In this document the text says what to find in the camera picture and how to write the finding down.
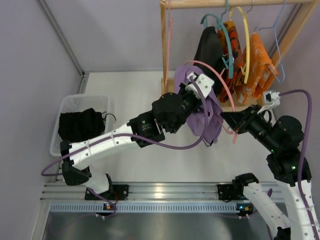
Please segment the teal plastic hanger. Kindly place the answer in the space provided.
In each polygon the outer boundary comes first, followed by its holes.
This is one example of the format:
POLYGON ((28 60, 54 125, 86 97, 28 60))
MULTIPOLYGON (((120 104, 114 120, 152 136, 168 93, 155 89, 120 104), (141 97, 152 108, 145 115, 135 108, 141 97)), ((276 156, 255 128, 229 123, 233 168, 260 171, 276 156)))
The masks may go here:
POLYGON ((226 0, 224 12, 221 14, 220 17, 217 17, 215 14, 208 13, 202 17, 200 24, 203 25, 205 28, 207 28, 208 27, 207 17, 211 16, 216 19, 216 27, 218 28, 218 30, 223 31, 224 37, 225 37, 225 42, 227 45, 227 55, 226 56, 228 56, 228 60, 225 60, 224 58, 222 60, 226 66, 226 69, 228 70, 228 78, 232 79, 234 76, 234 56, 233 56, 233 51, 232 51, 231 40, 229 38, 227 28, 225 27, 225 25, 223 23, 223 16, 224 16, 224 14, 227 13, 228 8, 229 8, 229 1, 226 0))

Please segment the pink wire hanger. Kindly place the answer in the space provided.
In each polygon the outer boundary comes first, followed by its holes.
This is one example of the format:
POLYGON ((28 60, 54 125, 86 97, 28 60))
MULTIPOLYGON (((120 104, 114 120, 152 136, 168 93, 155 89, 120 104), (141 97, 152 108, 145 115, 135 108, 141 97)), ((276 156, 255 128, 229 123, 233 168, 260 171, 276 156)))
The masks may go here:
POLYGON ((168 0, 168 33, 167 33, 167 54, 166 54, 166 71, 164 79, 164 88, 168 89, 169 82, 169 69, 170 69, 170 58, 171 58, 171 39, 172 39, 172 30, 174 18, 171 16, 172 1, 168 0))

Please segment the black trousers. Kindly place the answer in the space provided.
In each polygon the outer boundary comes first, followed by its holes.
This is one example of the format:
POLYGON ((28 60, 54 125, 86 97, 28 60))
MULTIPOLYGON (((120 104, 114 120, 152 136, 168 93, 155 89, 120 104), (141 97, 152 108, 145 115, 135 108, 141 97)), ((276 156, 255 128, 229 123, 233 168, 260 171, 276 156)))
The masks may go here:
MULTIPOLYGON (((215 27, 209 26, 205 28, 200 37, 194 60, 204 62, 220 73, 225 68, 223 55, 223 47, 219 41, 215 27)), ((218 96, 223 85, 217 76, 203 65, 198 63, 194 63, 193 65, 199 67, 205 75, 214 80, 213 91, 218 96)))
POLYGON ((82 112, 61 113, 58 124, 58 134, 63 141, 78 143, 100 136, 105 131, 107 116, 112 116, 116 121, 113 113, 98 112, 93 108, 86 109, 82 112))

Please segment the pink plastic hanger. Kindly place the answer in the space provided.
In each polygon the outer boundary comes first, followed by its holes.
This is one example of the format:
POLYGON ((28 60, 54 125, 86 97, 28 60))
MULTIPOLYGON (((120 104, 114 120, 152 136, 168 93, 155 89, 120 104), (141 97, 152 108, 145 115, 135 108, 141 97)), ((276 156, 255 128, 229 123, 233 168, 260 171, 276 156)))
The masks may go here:
MULTIPOLYGON (((230 92, 227 84, 225 83, 224 79, 222 78, 222 75, 223 75, 224 71, 226 70, 226 68, 224 68, 220 73, 218 73, 213 67, 211 67, 207 63, 204 63, 204 62, 198 61, 198 60, 189 60, 189 61, 185 62, 184 65, 191 64, 191 63, 200 64, 200 65, 208 68, 211 72, 213 72, 217 76, 217 78, 220 80, 222 86, 224 87, 227 95, 229 96, 231 109, 232 109, 233 112, 235 112, 236 111, 236 106, 235 106, 235 103, 234 103, 234 100, 233 100, 233 96, 231 95, 231 92, 230 92)), ((233 132, 231 132, 228 128, 225 128, 222 123, 221 123, 221 126, 223 127, 223 129, 225 130, 225 132, 227 134, 229 134, 229 135, 233 134, 232 143, 235 144, 236 141, 237 141, 237 137, 238 137, 238 134, 236 133, 236 131, 233 130, 233 132)))

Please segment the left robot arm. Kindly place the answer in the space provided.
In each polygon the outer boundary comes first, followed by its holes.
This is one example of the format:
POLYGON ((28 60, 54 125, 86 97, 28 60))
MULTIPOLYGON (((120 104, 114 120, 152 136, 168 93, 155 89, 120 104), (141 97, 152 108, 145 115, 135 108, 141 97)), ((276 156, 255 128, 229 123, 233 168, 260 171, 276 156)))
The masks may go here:
POLYGON ((96 194, 114 192, 111 177, 93 167, 93 163, 128 149, 141 149, 165 140, 165 133, 175 134, 207 97, 204 87, 179 85, 178 93, 166 93, 119 128, 82 142, 60 144, 63 157, 62 176, 68 186, 83 185, 96 194))

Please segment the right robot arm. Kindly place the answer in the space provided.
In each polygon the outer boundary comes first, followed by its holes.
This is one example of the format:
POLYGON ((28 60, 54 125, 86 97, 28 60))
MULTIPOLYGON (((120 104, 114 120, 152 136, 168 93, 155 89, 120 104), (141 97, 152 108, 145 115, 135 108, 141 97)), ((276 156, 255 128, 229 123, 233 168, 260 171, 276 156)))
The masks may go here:
POLYGON ((253 173, 241 174, 232 180, 236 192, 253 204, 273 239, 318 240, 320 223, 312 198, 312 175, 299 150, 304 138, 300 121, 285 115, 271 124, 265 120, 259 105, 220 115, 235 133, 251 134, 269 151, 267 165, 283 195, 287 213, 263 191, 253 173))

